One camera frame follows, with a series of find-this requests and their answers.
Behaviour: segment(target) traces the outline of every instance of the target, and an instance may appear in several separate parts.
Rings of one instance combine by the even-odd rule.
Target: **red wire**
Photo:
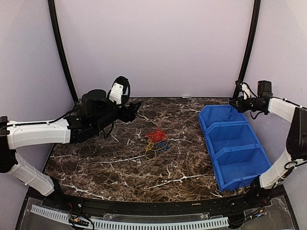
[[[149,140],[151,140],[153,143],[156,143],[156,142],[166,139],[166,132],[160,131],[156,128],[156,131],[146,134],[146,137]]]
[[[72,210],[72,204],[71,204],[71,203],[68,203],[68,205],[71,207],[71,210]],[[71,210],[70,210],[70,212],[71,212]]]

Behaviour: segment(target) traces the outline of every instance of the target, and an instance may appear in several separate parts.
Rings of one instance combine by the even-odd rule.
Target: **black frame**
[[[253,9],[253,15],[251,17],[250,29],[249,29],[249,34],[248,34],[248,42],[246,44],[243,62],[242,62],[241,70],[240,70],[239,77],[238,77],[238,81],[241,81],[241,82],[244,81],[246,70],[248,68],[251,50],[254,44],[258,17],[259,17],[259,12],[260,12],[260,4],[261,4],[261,0],[254,1],[254,9]],[[240,87],[236,85],[232,99],[235,99],[239,96],[240,90],[241,90]]]
[[[243,63],[241,67],[241,71],[238,77],[238,80],[243,81],[254,38],[257,28],[257,22],[260,11],[260,2],[261,0],[254,0],[254,8],[253,15],[250,25],[250,31],[248,35],[248,42],[243,58]],[[62,63],[63,71],[65,74],[65,78],[71,92],[71,96],[75,102],[78,101],[78,96],[71,78],[71,74],[69,71],[69,67],[67,64],[63,43],[60,36],[59,24],[56,14],[55,2],[54,0],[48,0],[50,17],[53,27],[53,32],[55,36],[55,40],[58,47],[59,57]],[[236,87],[234,91],[233,98],[237,98],[239,94],[239,88]],[[283,185],[279,185],[277,188],[273,189],[272,197],[284,196],[287,206],[289,208],[293,225],[296,229],[298,229],[298,224],[289,201],[288,195],[284,189]],[[24,210],[27,204],[28,199],[32,197],[35,199],[40,199],[43,201],[45,206],[50,206],[50,203],[46,201],[46,198],[42,196],[35,189],[29,188],[27,195],[24,199],[24,203],[22,205],[20,215],[18,217],[16,230],[20,228],[20,224],[22,222]],[[230,220],[234,220],[237,218],[241,218],[244,216],[244,210],[249,209],[247,205],[244,203],[244,199],[241,195],[225,197],[225,198],[217,198],[210,200],[199,200],[199,201],[189,201],[189,202],[174,202],[174,203],[133,203],[133,202],[118,202],[118,201],[104,201],[104,200],[96,200],[89,198],[81,198],[77,196],[65,195],[67,201],[73,204],[73,211],[76,213],[80,213],[86,216],[103,216],[105,213],[110,214],[123,214],[123,215],[143,215],[143,216],[166,216],[166,215],[186,215],[186,214],[197,214],[197,213],[207,213],[209,212],[211,216],[223,215],[225,217],[229,217]],[[230,205],[229,200],[235,199],[235,205]]]
[[[252,48],[253,48],[255,34],[256,34],[256,28],[257,28],[258,17],[259,17],[259,12],[260,12],[260,3],[261,3],[261,0],[254,0],[254,8],[253,8],[253,14],[252,14],[252,19],[251,19],[249,34],[248,34],[248,41],[247,41],[247,44],[246,44],[243,62],[242,62],[240,74],[239,74],[239,77],[238,77],[239,81],[244,80],[246,70],[247,70],[247,67],[248,67],[248,62],[249,62],[250,54],[251,54],[251,51],[252,51]],[[66,55],[65,55],[65,52],[64,52],[64,46],[63,46],[63,43],[62,43],[61,34],[60,34],[60,30],[59,30],[59,22],[58,22],[58,18],[57,18],[57,11],[56,11],[54,0],[48,0],[48,5],[49,5],[49,12],[50,12],[50,18],[51,18],[53,33],[54,33],[54,37],[55,37],[55,40],[56,40],[56,43],[57,43],[59,57],[60,57],[61,64],[62,64],[62,67],[63,67],[63,71],[64,71],[64,74],[65,74],[66,82],[67,82],[68,88],[71,92],[71,97],[72,97],[73,101],[77,102],[78,96],[77,96],[77,92],[76,92],[76,89],[74,87],[74,84],[73,84],[73,81],[72,81],[72,78],[71,78],[71,73],[70,73],[68,63],[67,63],[67,59],[66,59]],[[232,99],[237,98],[238,95],[239,95],[239,92],[240,92],[240,88],[238,86],[236,86]]]
[[[277,186],[272,191],[272,198],[279,196],[284,196],[291,215],[293,226],[295,227],[295,229],[299,229],[290,200],[283,185]],[[35,189],[29,188],[18,217],[15,230],[19,230],[21,226],[25,207],[30,197],[42,200],[43,205],[47,207],[53,207],[48,201],[46,201],[46,197],[42,196]],[[244,216],[244,211],[250,209],[246,205],[246,203],[244,203],[244,198],[242,197],[242,195],[210,199],[210,200],[172,202],[172,203],[169,202],[137,203],[137,202],[105,201],[105,200],[81,198],[71,195],[65,195],[65,199],[68,202],[72,203],[73,212],[85,215],[87,217],[91,216],[103,217],[104,214],[171,216],[171,215],[210,213],[211,217],[223,215],[224,217],[228,217],[230,222],[232,222],[242,218]]]
[[[62,64],[63,71],[64,71],[65,78],[66,78],[66,82],[67,82],[68,88],[71,92],[71,97],[72,97],[73,101],[77,102],[78,101],[78,95],[77,95],[75,86],[73,84],[73,81],[72,81],[72,78],[71,78],[71,73],[69,71],[67,59],[66,59],[66,56],[65,56],[64,46],[63,46],[63,43],[62,43],[60,31],[59,31],[59,22],[58,22],[58,18],[57,18],[57,11],[56,11],[56,6],[55,6],[55,3],[54,3],[54,0],[48,0],[48,5],[49,5],[49,13],[50,13],[50,18],[51,18],[51,23],[52,23],[52,28],[53,28],[53,34],[54,34],[54,38],[55,38],[56,43],[57,43],[59,58],[61,60],[61,64]]]

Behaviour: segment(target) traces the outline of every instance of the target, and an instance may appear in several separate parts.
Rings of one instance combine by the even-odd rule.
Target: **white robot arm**
[[[272,167],[257,177],[250,186],[246,202],[250,206],[256,206],[267,199],[271,189],[286,179],[293,169],[307,163],[307,108],[286,99],[274,98],[269,81],[258,82],[257,96],[246,83],[237,84],[241,86],[243,96],[231,100],[229,104],[240,113],[247,110],[260,111],[259,113],[265,115],[272,113],[291,124],[285,150]]]
[[[15,176],[25,185],[36,189],[44,196],[61,192],[59,183],[38,171],[16,151],[29,145],[48,143],[80,143],[104,133],[104,128],[120,119],[133,121],[141,102],[130,103],[128,79],[118,77],[108,96],[104,90],[92,90],[82,96],[79,109],[67,112],[53,121],[16,122],[0,117],[0,173]]]

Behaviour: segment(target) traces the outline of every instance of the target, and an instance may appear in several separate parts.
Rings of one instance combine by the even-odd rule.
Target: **blue plastic bin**
[[[248,120],[235,108],[209,105],[199,120],[220,191],[248,186],[271,167]]]
[[[225,148],[216,155],[214,173],[220,191],[246,187],[271,166],[261,145]]]
[[[238,113],[238,110],[228,104],[206,105],[199,113],[199,120],[203,132],[216,122],[248,122],[244,114]]]
[[[249,123],[213,124],[206,136],[207,148],[212,156],[223,148],[260,144]]]

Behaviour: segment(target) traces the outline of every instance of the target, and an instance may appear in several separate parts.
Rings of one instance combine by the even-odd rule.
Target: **brown marble surface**
[[[66,194],[130,202],[174,202],[242,194],[246,188],[219,192],[198,122],[214,98],[139,98],[137,118],[115,123],[112,135],[80,144],[58,144],[45,173],[57,178]],[[145,155],[145,135],[166,131],[167,151],[155,160]]]

